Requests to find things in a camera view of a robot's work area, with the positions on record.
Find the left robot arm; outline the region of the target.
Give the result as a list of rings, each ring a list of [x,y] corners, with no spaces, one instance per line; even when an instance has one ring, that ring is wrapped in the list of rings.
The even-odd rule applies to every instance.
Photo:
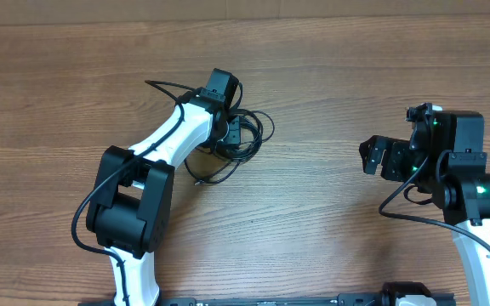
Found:
[[[204,87],[174,96],[173,114],[153,134],[101,157],[94,188],[81,206],[95,233],[95,253],[111,260],[116,292],[110,305],[154,305],[160,289],[155,251],[168,227],[176,169],[199,145],[215,145],[229,133],[231,102],[242,84],[214,69]]]

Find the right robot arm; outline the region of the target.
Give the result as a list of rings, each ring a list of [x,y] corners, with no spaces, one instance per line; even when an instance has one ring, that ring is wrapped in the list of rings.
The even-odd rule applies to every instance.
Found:
[[[424,103],[407,109],[408,140],[374,135],[359,153],[366,174],[399,183],[379,206],[387,218],[431,224],[452,233],[473,305],[490,305],[490,173],[483,149],[484,117],[476,111],[443,110]],[[422,205],[442,210],[443,219],[386,212],[399,194],[428,195]]]

